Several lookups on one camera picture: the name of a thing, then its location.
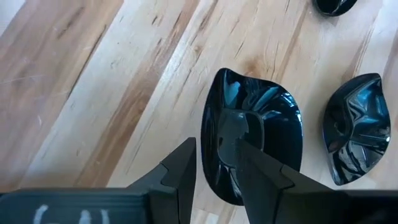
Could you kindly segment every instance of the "wood grain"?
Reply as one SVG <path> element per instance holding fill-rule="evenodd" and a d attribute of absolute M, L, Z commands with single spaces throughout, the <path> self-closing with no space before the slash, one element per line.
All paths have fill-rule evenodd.
<path fill-rule="evenodd" d="M 86 8 L 72 5 L 74 10 L 65 18 L 85 15 Z M 200 149 L 208 90 L 217 70 L 228 67 L 277 82 L 294 96 L 304 129 L 301 173 L 334 189 L 398 189 L 398 180 L 391 178 L 398 173 L 398 139 L 394 137 L 398 134 L 397 8 L 395 0 L 363 0 L 348 13 L 327 18 L 319 15 L 310 0 L 242 0 L 234 4 L 227 0 L 125 0 L 72 92 L 78 77 L 75 67 L 79 64 L 81 70 L 87 57 L 59 58 L 58 63 L 66 61 L 68 66 L 51 70 L 61 71 L 54 81 L 12 75 L 34 71 L 24 62 L 25 54 L 18 52 L 40 46 L 28 37 L 19 37 L 16 27 L 20 26 L 12 26 L 18 20 L 28 22 L 30 16 L 24 15 L 30 11 L 21 14 L 22 8 L 19 19 L 13 20 L 0 41 L 1 68 L 7 68 L 4 74 L 11 74 L 2 72 L 0 82 L 13 84 L 9 89 L 0 88 L 7 93 L 7 97 L 0 96 L 1 121 L 6 124 L 0 142 L 20 149 L 20 154 L 0 151 L 6 164 L 0 166 L 14 169 L 1 173 L 4 186 L 125 187 L 187 137 L 196 137 Z M 26 35 L 36 36 L 39 42 L 57 36 L 62 40 L 68 37 L 69 31 L 62 32 L 69 23 L 77 26 L 77 22 L 65 21 L 58 32 L 44 35 L 29 30 Z M 90 32 L 92 39 L 88 34 L 78 37 L 76 31 L 73 41 L 86 38 L 95 42 L 101 26 L 95 27 L 98 31 L 96 35 Z M 21 40 L 18 47 L 11 48 L 14 39 Z M 23 63 L 13 64 L 11 69 L 4 66 L 8 58 Z M 35 66 L 38 71 L 48 67 L 44 61 Z M 393 124 L 389 148 L 369 174 L 337 187 L 328 170 L 320 131 L 323 110 L 342 83 L 372 72 L 383 79 Z M 12 78 L 23 79 L 9 82 Z M 48 89 L 40 87 L 44 92 L 38 93 L 34 80 L 52 84 L 41 84 Z M 34 112 L 38 109 L 25 104 L 31 102 L 30 97 L 43 94 L 47 97 L 45 107 L 40 108 L 42 127 L 37 129 L 39 120 Z M 19 114 L 26 121 L 12 123 Z M 26 154 L 30 159 L 21 157 Z M 243 207 L 229 205 L 211 191 L 202 171 L 200 150 L 197 156 L 192 223 L 248 223 Z M 15 175 L 18 172 L 22 180 Z"/>

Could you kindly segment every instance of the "reflective black surface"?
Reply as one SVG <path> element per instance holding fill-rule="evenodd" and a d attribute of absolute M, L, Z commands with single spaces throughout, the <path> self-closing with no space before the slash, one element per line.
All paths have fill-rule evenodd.
<path fill-rule="evenodd" d="M 313 0 L 315 7 L 326 16 L 340 16 L 350 10 L 357 0 Z"/>
<path fill-rule="evenodd" d="M 300 170 L 303 131 L 293 96 L 274 82 L 222 68 L 216 74 L 203 112 L 203 170 L 217 196 L 242 205 L 236 180 L 237 139 Z"/>
<path fill-rule="evenodd" d="M 340 87 L 331 96 L 323 118 L 335 183 L 347 184 L 369 172 L 384 155 L 390 130 L 379 74 L 360 75 Z"/>

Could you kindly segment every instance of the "wooden floor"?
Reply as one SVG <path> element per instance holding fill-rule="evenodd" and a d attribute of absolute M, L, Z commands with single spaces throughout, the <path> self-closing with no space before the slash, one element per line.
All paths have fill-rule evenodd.
<path fill-rule="evenodd" d="M 301 173 L 335 189 L 323 107 L 350 78 L 380 73 L 389 148 L 343 188 L 398 189 L 397 8 L 363 0 L 325 18 L 310 0 L 27 0 L 0 38 L 0 191 L 125 187 L 187 137 L 200 149 L 221 67 L 291 92 L 304 123 Z M 248 222 L 210 190 L 201 162 L 193 207 L 193 223 Z"/>

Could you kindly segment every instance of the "hardwood surface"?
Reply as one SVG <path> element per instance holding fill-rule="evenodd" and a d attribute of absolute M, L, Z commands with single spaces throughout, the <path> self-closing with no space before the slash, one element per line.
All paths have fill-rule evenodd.
<path fill-rule="evenodd" d="M 350 78 L 380 73 L 389 148 L 343 188 L 398 189 L 396 0 L 358 1 L 337 18 L 309 0 L 125 0 L 114 19 L 120 2 L 93 1 L 29 0 L 0 39 L 0 190 L 125 187 L 190 136 L 200 161 L 203 106 L 221 67 L 290 91 L 304 123 L 300 171 L 335 189 L 323 108 Z M 74 14 L 75 31 L 62 34 Z M 201 162 L 193 207 L 193 223 L 248 223 L 210 190 Z"/>

